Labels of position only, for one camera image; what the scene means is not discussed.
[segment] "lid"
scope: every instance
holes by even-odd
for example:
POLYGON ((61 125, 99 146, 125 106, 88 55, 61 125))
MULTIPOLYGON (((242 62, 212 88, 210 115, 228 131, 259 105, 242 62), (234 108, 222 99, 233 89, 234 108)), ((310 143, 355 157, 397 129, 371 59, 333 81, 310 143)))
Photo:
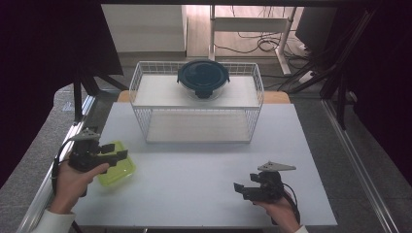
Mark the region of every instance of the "lid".
POLYGON ((215 89, 229 82, 222 64, 212 60, 193 60, 179 69, 178 82, 195 91, 198 98, 209 98, 215 89))

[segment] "small gray object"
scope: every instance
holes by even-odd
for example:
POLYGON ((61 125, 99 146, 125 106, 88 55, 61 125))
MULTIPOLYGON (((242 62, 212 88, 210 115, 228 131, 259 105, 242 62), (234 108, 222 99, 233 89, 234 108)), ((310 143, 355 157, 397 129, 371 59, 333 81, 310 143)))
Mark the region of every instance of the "small gray object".
POLYGON ((296 170, 296 167, 268 161, 267 163, 257 167, 257 169, 262 172, 279 172, 279 171, 296 170))

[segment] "metal rail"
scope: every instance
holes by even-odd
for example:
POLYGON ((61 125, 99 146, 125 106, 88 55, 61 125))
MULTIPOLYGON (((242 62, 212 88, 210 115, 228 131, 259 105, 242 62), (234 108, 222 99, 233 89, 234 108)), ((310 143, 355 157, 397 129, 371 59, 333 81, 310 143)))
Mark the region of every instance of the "metal rail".
POLYGON ((336 112, 332 106, 331 101, 323 100, 322 104, 324 105, 326 113, 330 119, 330 122, 333 125, 333 128, 336 131, 337 136, 339 137, 340 142, 342 143, 342 146, 348 154, 349 160, 352 163, 352 167, 354 168, 355 173, 357 174, 360 180, 360 184, 362 185, 363 190, 366 193, 366 196, 369 199, 376 216, 378 216, 378 219, 381 222, 383 229, 385 230, 385 232, 388 233, 399 232, 391 216, 391 213, 387 205, 385 204, 384 199, 379 194, 379 191, 373 183, 372 179, 370 178, 369 174, 367 173, 366 168, 364 167, 357 150, 352 144, 351 138, 345 130, 342 130, 342 128, 339 125, 339 122, 335 118, 336 112))
MULTIPOLYGON (((83 103, 83 118, 79 121, 78 124, 72 125, 70 127, 69 132, 67 133, 66 138, 64 139, 64 142, 67 139, 78 134, 80 131, 82 131, 85 125, 85 121, 90 113, 90 110, 91 110, 91 107, 93 106, 94 101, 95 101, 95 97, 88 96, 86 98, 85 102, 83 103)), ((61 153, 66 154, 67 151, 69 151, 72 146, 73 144, 69 143, 61 153)), ((17 230, 18 233, 19 232, 28 233, 37 226, 37 223, 42 217, 44 209, 46 208, 46 206, 49 203, 50 198, 52 197, 51 174, 52 174, 52 165, 48 173, 46 174, 45 178, 43 179, 43 182, 39 190, 37 191, 36 196, 31 202, 20 226, 18 227, 18 230, 17 230)))

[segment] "human hand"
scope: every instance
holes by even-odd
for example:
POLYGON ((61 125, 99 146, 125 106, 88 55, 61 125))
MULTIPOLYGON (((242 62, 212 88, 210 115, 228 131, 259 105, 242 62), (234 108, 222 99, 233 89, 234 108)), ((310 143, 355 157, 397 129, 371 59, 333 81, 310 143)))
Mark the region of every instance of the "human hand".
POLYGON ((101 164, 94 169, 82 173, 69 166, 67 161, 60 164, 57 176, 57 191, 49 209, 55 214, 69 214, 79 197, 85 193, 87 185, 93 178, 109 169, 109 164, 101 164))
POLYGON ((282 232, 284 233, 294 233, 299 228, 300 225, 294 216, 291 204, 282 197, 280 200, 274 203, 266 202, 253 202, 255 205, 262 206, 266 213, 272 217, 274 221, 279 225, 282 232))

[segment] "metal frame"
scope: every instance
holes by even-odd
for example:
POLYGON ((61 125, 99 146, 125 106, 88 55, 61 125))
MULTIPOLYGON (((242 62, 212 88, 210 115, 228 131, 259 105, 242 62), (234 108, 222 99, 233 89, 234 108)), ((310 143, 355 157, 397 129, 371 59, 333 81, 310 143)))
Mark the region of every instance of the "metal frame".
POLYGON ((291 32, 296 8, 293 7, 288 18, 215 17, 215 5, 211 5, 209 59, 215 60, 215 32, 280 32, 282 37, 275 52, 284 75, 290 76, 292 73, 285 59, 285 45, 291 32))
MULTIPOLYGON (((90 110, 95 102, 95 97, 93 96, 88 96, 83 103, 83 112, 82 112, 82 118, 77 124, 72 125, 70 127, 69 132, 66 135, 66 138, 64 139, 64 142, 78 134, 80 131, 82 131, 85 121, 90 114, 90 110)), ((71 149, 73 144, 68 144, 65 149, 62 151, 63 154, 67 153, 71 149)), ((43 211, 46 208, 46 206, 49 203, 50 198, 52 197, 52 180, 51 180, 51 174, 52 174, 52 167, 49 169, 48 173, 46 174, 45 178, 43 179, 43 182, 39 188, 39 190, 36 193, 36 196, 34 197, 33 201, 31 202, 23 220, 21 221, 20 226, 18 227, 17 232, 30 232, 32 231, 37 223, 39 222, 40 218, 42 217, 43 211)))
POLYGON ((388 233, 399 232, 384 199, 382 198, 381 194, 379 193, 378 189, 367 173, 367 170, 364 167, 357 150, 352 144, 351 138, 349 137, 347 132, 339 126, 338 120, 334 117, 336 112, 331 101, 323 100, 322 104, 326 110, 331 124, 333 125, 333 128, 336 131, 337 136, 339 137, 340 142, 342 143, 344 150, 349 157, 349 160, 351 161, 352 167, 354 168, 355 173, 360 180, 360 184, 362 185, 363 190, 366 193, 366 196, 376 213, 376 216, 378 216, 378 219, 382 224, 383 229, 388 233))

